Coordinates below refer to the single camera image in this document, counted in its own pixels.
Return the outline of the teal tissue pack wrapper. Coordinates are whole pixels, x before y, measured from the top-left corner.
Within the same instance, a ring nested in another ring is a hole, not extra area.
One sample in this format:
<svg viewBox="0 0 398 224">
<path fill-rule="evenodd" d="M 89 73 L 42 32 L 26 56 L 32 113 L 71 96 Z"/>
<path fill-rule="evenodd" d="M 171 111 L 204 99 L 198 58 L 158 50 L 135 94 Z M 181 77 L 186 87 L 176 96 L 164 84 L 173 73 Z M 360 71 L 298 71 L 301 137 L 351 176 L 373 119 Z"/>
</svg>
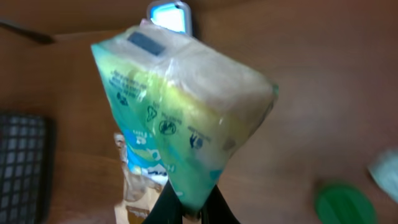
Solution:
<svg viewBox="0 0 398 224">
<path fill-rule="evenodd" d="M 397 148 L 378 155 L 369 165 L 368 171 L 379 188 L 397 202 Z"/>
</svg>

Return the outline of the brown snack pouch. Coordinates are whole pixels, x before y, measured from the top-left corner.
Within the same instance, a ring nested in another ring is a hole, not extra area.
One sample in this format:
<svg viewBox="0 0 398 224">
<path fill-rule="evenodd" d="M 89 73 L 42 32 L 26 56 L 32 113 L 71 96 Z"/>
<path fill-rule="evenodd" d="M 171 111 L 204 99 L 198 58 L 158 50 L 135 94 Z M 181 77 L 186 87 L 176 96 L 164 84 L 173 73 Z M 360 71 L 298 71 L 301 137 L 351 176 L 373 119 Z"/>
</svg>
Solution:
<svg viewBox="0 0 398 224">
<path fill-rule="evenodd" d="M 117 224 L 140 224 L 149 216 L 164 185 L 129 170 L 127 145 L 121 133 L 114 133 L 124 174 L 123 199 L 114 206 Z"/>
</svg>

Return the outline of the small teal tissue pack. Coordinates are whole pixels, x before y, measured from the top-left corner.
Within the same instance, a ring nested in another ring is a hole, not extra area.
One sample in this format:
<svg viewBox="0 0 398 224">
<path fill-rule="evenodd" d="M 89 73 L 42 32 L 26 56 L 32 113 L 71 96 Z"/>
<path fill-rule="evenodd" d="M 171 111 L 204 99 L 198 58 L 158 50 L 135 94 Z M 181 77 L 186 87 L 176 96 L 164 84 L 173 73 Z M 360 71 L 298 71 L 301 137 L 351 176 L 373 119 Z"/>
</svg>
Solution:
<svg viewBox="0 0 398 224">
<path fill-rule="evenodd" d="M 271 112 L 278 86 L 199 40 L 142 23 L 91 45 L 130 167 L 165 174 L 190 214 Z"/>
</svg>

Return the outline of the green lid jar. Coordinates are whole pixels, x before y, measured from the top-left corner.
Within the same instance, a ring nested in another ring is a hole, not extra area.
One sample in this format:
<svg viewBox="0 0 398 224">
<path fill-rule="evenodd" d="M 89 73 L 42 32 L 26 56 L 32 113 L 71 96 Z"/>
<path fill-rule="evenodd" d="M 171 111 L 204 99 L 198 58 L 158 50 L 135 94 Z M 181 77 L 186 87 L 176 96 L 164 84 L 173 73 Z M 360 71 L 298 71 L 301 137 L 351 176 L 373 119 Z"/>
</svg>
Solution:
<svg viewBox="0 0 398 224">
<path fill-rule="evenodd" d="M 321 185 L 313 205 L 323 224 L 378 224 L 370 199 L 352 185 L 341 182 Z"/>
</svg>

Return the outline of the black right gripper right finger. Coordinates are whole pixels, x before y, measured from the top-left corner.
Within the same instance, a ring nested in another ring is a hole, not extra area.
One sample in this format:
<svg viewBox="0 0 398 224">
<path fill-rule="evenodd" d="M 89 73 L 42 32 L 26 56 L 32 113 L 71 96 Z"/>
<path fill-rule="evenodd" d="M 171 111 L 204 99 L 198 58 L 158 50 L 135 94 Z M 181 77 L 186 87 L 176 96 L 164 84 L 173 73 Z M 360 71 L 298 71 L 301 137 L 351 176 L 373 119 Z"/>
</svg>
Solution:
<svg viewBox="0 0 398 224">
<path fill-rule="evenodd" d="M 201 210 L 201 224 L 240 224 L 217 185 Z"/>
</svg>

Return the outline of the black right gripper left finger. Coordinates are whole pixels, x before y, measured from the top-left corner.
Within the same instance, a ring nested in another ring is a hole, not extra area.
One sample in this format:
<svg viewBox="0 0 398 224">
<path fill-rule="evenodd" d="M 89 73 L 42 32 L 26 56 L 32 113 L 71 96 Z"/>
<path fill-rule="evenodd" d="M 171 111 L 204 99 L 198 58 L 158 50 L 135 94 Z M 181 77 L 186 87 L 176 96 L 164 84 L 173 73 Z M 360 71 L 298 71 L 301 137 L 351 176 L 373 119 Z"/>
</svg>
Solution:
<svg viewBox="0 0 398 224">
<path fill-rule="evenodd" d="M 152 211 L 142 224 L 182 224 L 182 216 L 182 204 L 168 181 Z"/>
</svg>

